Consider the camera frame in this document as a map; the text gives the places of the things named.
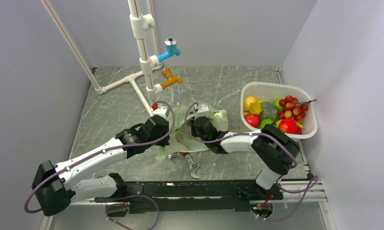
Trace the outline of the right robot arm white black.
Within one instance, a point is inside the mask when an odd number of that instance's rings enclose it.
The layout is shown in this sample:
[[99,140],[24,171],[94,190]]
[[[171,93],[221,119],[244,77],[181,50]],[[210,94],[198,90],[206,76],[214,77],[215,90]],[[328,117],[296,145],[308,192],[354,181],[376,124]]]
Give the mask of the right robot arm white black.
[[234,133],[219,131],[206,116],[200,116],[185,124],[185,129],[191,138],[205,144],[214,153],[255,153],[265,164],[252,187],[253,194],[259,199],[266,198],[274,183],[297,166],[299,144],[273,125],[265,125],[256,131]]

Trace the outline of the yellow star fruit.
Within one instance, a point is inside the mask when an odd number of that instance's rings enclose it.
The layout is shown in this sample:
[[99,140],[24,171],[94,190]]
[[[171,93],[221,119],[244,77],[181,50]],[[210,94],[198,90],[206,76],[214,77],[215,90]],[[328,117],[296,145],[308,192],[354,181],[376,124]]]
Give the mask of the yellow star fruit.
[[263,111],[261,103],[260,102],[253,102],[250,103],[250,106],[248,108],[248,112],[255,115],[260,115],[260,113]]

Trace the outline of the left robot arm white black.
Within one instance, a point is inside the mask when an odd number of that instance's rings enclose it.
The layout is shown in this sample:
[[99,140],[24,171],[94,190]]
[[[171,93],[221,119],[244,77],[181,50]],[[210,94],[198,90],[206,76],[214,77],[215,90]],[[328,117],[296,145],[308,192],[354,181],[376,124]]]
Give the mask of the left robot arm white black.
[[148,148],[169,144],[174,122],[154,115],[145,123],[123,129],[103,145],[79,157],[53,164],[45,161],[38,166],[32,183],[35,196],[45,216],[53,216],[70,204],[90,198],[105,197],[120,201],[128,195],[125,181],[118,173],[87,179],[87,176],[110,164],[127,160]]

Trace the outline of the red grape bunch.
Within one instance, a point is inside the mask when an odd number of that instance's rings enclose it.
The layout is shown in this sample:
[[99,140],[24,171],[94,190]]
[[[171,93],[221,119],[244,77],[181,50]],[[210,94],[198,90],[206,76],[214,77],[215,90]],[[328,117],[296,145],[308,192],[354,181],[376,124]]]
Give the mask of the red grape bunch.
[[315,102],[316,99],[300,102],[298,98],[291,95],[286,95],[281,98],[279,104],[283,107],[283,111],[279,113],[278,119],[290,118],[301,123],[310,108],[310,104]]

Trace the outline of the pale green plastic bag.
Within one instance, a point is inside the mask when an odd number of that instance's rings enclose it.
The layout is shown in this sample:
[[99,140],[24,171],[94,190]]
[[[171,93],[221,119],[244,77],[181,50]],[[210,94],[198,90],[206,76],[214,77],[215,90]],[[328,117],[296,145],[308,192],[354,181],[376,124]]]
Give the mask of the pale green plastic bag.
[[[229,127],[229,121],[227,117],[227,111],[224,109],[217,110],[213,106],[208,105],[209,121],[212,122],[213,126],[219,131],[226,131]],[[169,135],[169,145],[165,147],[158,147],[157,161],[165,160],[168,155],[176,152],[199,152],[206,151],[209,148],[198,141],[191,138],[185,130],[184,118],[186,114],[187,106],[178,106],[173,109],[175,113],[175,126]]]

